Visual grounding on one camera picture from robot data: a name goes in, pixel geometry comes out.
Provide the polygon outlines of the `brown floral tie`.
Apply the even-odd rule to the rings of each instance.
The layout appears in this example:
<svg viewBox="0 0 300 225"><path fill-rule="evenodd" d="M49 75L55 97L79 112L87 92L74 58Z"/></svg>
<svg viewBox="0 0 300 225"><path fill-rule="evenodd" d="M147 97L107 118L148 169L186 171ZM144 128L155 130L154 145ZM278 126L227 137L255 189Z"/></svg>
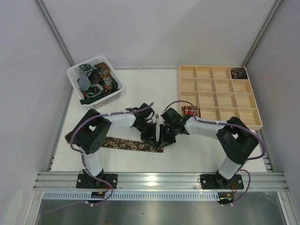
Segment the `brown floral tie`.
<svg viewBox="0 0 300 225"><path fill-rule="evenodd" d="M99 150L102 147L110 148L110 149L153 152L153 153L164 152L164 147L156 148L144 142L132 141L127 139L115 138L115 137L106 137L102 146L98 144L96 150Z"/></svg>

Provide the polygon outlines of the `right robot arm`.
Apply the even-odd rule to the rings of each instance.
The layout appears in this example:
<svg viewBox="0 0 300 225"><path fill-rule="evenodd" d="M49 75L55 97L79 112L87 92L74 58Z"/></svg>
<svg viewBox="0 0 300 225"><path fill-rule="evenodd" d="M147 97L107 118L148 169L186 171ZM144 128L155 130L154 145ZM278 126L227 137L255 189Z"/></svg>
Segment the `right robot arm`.
<svg viewBox="0 0 300 225"><path fill-rule="evenodd" d="M219 179L231 180L241 169L261 139L237 117L229 120L208 120L193 115L162 115L160 143L172 145L177 135L201 135L219 141L226 158L217 170Z"/></svg>

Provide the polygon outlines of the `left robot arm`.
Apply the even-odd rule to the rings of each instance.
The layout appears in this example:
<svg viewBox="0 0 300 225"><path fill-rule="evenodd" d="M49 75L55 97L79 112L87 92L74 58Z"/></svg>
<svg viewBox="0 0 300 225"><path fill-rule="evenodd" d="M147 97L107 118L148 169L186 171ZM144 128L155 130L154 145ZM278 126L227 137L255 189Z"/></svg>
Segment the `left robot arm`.
<svg viewBox="0 0 300 225"><path fill-rule="evenodd" d="M139 108L127 108L122 112L100 114L90 109L70 132L70 147L81 154L84 171L92 178L100 180L103 173L100 159L96 153L105 142L109 130L117 128L136 128L141 140L157 147L156 124L151 117L154 104L143 103Z"/></svg>

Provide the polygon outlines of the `rolled red patterned tie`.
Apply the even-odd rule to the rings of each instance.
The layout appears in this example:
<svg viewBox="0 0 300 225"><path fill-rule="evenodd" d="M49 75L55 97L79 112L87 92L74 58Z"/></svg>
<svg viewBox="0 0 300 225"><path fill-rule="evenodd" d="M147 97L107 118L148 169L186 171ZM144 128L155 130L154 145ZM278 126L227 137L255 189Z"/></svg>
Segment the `rolled red patterned tie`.
<svg viewBox="0 0 300 225"><path fill-rule="evenodd" d="M198 107L197 106L184 106L183 107L184 115L195 115L198 116Z"/></svg>

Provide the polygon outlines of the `wooden compartment tray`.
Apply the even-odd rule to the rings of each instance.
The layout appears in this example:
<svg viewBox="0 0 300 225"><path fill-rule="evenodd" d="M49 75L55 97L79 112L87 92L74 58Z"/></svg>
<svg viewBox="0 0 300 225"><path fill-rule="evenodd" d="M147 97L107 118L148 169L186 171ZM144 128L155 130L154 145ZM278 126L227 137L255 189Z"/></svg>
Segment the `wooden compartment tray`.
<svg viewBox="0 0 300 225"><path fill-rule="evenodd" d="M180 65L181 114L183 107L197 106L202 119L229 120L235 116L251 130L263 127L255 95L248 79L232 79L225 66Z"/></svg>

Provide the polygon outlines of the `dark green tie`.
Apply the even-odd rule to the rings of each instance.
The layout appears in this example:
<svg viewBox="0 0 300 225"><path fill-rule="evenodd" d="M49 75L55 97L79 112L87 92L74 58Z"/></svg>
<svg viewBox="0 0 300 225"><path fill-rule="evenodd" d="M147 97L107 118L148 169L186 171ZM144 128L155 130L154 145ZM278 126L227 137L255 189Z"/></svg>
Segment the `dark green tie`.
<svg viewBox="0 0 300 225"><path fill-rule="evenodd" d="M110 89L107 85L102 86L101 84L92 84L89 86L87 91L83 91L82 94L84 99L80 100L82 105L92 104L95 101L101 100L114 92L119 90L119 84L113 80L112 88Z"/></svg>

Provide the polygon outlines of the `white plastic basket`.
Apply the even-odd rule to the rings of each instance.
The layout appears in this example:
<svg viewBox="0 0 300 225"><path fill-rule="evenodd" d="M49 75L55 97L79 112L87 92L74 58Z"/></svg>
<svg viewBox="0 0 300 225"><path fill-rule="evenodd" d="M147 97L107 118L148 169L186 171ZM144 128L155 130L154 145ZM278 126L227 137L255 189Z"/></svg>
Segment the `white plastic basket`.
<svg viewBox="0 0 300 225"><path fill-rule="evenodd" d="M81 99L84 99L84 96L81 93L81 91L79 89L79 85L78 85L78 79L79 79L79 71L78 71L78 69L79 69L79 66L81 64L91 64L94 67L95 64L98 64L98 63L101 63L101 62L106 63L108 65L108 67L110 68L112 80L115 80L119 84L119 90L116 91L116 92L114 92L113 94L107 96L107 97L102 98L101 100L95 101L92 104L83 105L85 107L92 107L92 106L95 107L95 106L101 106L101 105L107 104L107 103L109 103L109 102L111 102L113 100L116 100L118 97L120 97L121 92L124 90L123 82L117 76L115 69L112 67L112 65L110 64L110 62L108 61L108 59L105 56L103 56L103 55L99 55L97 57L94 57L94 58L88 59L86 61L83 61L82 63L78 63L78 64L70 67L67 70L67 76L68 76L68 78L69 78L69 80L70 80L70 82L71 82L71 84L72 84L72 86L74 88L74 92L79 97L79 102L80 102Z"/></svg>

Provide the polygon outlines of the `brown orange patterned tie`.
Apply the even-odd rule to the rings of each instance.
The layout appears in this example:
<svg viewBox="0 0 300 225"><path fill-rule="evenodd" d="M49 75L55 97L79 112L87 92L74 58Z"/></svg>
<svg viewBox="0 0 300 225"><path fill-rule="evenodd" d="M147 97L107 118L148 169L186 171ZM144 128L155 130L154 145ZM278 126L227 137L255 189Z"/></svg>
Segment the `brown orange patterned tie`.
<svg viewBox="0 0 300 225"><path fill-rule="evenodd" d="M102 77L104 83L106 86L108 86L109 89L113 88L113 81L111 76L111 70L108 67L108 65L104 62L95 64L94 67L97 69L99 75Z"/></svg>

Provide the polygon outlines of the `grey patterned tie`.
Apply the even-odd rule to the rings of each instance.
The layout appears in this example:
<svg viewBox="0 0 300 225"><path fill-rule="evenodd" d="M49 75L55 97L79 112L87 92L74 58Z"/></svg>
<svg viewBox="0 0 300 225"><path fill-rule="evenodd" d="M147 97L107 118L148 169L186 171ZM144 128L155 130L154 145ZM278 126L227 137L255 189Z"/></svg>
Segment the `grey patterned tie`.
<svg viewBox="0 0 300 225"><path fill-rule="evenodd" d="M103 79L91 64L79 66L78 85L86 99L99 99L104 95Z"/></svg>

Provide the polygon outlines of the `rolled dark floral tie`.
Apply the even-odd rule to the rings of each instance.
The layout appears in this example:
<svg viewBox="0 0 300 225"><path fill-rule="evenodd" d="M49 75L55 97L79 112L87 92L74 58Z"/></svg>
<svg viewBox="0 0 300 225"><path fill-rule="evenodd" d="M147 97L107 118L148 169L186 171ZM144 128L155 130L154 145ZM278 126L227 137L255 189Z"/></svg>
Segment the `rolled dark floral tie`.
<svg viewBox="0 0 300 225"><path fill-rule="evenodd" d="M243 67L233 68L231 70L232 79L248 79L248 75L246 69Z"/></svg>

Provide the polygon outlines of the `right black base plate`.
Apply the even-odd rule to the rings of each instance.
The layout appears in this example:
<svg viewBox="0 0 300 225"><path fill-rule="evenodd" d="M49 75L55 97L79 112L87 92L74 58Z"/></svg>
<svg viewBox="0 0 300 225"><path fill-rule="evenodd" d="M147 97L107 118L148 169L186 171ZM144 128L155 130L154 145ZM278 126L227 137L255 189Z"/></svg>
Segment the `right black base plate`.
<svg viewBox="0 0 300 225"><path fill-rule="evenodd" d="M218 174L202 174L200 175L200 184L204 190L224 189L229 190L235 187L238 190L244 188L242 176L235 174L231 179L227 180Z"/></svg>

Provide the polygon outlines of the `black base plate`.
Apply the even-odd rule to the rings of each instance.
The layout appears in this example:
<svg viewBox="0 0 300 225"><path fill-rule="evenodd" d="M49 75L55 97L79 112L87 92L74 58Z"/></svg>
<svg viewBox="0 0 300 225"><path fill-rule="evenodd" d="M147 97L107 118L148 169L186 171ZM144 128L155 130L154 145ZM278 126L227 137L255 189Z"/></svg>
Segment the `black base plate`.
<svg viewBox="0 0 300 225"><path fill-rule="evenodd" d="M244 188L242 176L235 174L231 179L227 180L218 174L202 174L200 175L200 184L204 190L224 189L229 190L235 187L238 190Z"/></svg>
<svg viewBox="0 0 300 225"><path fill-rule="evenodd" d="M113 188L117 187L118 175L117 174L103 174L102 180L110 183ZM81 173L77 176L76 188L78 189L106 189L108 185L100 182L88 174Z"/></svg>

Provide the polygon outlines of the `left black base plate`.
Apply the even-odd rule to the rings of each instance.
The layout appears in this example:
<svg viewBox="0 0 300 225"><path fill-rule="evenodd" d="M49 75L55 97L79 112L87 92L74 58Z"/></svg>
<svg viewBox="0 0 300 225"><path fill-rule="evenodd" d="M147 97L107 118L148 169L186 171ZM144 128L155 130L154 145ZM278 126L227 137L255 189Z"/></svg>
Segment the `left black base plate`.
<svg viewBox="0 0 300 225"><path fill-rule="evenodd" d="M117 187L118 175L117 174L103 174L102 180L110 183L113 188ZM100 182L88 174L81 173L77 176L76 188L78 189L106 189L108 185Z"/></svg>

